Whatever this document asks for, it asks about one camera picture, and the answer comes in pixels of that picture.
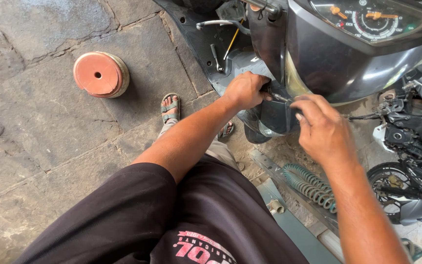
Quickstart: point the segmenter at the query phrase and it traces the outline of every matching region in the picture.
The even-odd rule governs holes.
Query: motorcycle wheel
[[[404,186],[403,189],[411,187],[410,178],[407,176],[406,171],[399,162],[387,162],[374,166],[367,172],[370,187],[374,191],[377,200],[384,206],[384,212],[389,217],[390,222],[394,225],[400,225],[400,211],[401,204],[391,199],[388,196],[379,195],[376,188],[379,184],[390,185],[390,176],[399,178]]]
[[[261,135],[258,132],[253,131],[247,125],[244,125],[245,137],[252,144],[262,144],[269,141],[271,138]]]

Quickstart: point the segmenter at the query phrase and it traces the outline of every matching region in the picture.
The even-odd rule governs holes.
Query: orange needle
[[[336,6],[331,6],[330,11],[332,14],[334,15],[339,15],[341,18],[343,19],[347,19],[348,17],[345,16],[343,13],[340,12],[340,9],[337,8]]]
[[[375,13],[367,13],[366,17],[371,17],[374,20],[378,20],[379,18],[397,18],[397,15],[382,15],[380,12]]]

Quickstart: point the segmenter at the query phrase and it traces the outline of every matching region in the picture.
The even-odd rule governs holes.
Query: shock absorber spring
[[[286,164],[283,174],[289,184],[330,213],[336,213],[336,201],[328,183],[299,164]]]

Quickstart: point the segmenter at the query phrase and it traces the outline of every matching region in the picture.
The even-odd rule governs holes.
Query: sandal
[[[229,131],[229,134],[227,134],[226,132],[230,125],[232,126],[231,131]],[[226,125],[224,126],[224,129],[222,130],[222,134],[221,134],[221,131],[218,132],[218,139],[223,139],[227,137],[228,135],[230,135],[232,131],[234,130],[234,126],[235,124],[232,121],[228,121]]]
[[[173,96],[177,96],[178,100],[174,101],[173,100]],[[178,94],[176,93],[168,93],[167,95],[164,96],[164,98],[162,98],[162,101],[160,102],[162,104],[162,102],[165,101],[165,99],[167,99],[167,97],[170,97],[170,99],[172,99],[172,103],[168,106],[160,106],[160,112],[161,113],[165,113],[167,111],[169,111],[170,109],[177,107],[177,109],[179,109],[179,113],[178,114],[166,114],[162,116],[162,121],[164,122],[164,124],[167,122],[167,120],[169,120],[170,118],[177,118],[178,120],[180,120],[180,97]]]

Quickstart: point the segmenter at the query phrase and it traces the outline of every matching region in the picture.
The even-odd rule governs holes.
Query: concrete floor
[[[129,68],[131,84],[119,98],[89,96],[73,80],[75,59],[97,50],[121,57]],[[152,1],[0,1],[0,264],[12,262],[53,220],[153,143],[162,127],[158,106],[169,92],[180,95],[182,117],[217,98],[175,24]],[[373,105],[370,97],[339,110],[360,115]],[[267,176],[249,159],[254,147],[279,165],[298,162],[321,172],[297,134],[255,146],[245,140],[243,123],[234,121],[226,142],[255,185]],[[376,125],[353,123],[366,169],[396,159],[373,142]],[[317,222],[283,197],[304,225]],[[422,241],[422,225],[398,230]]]

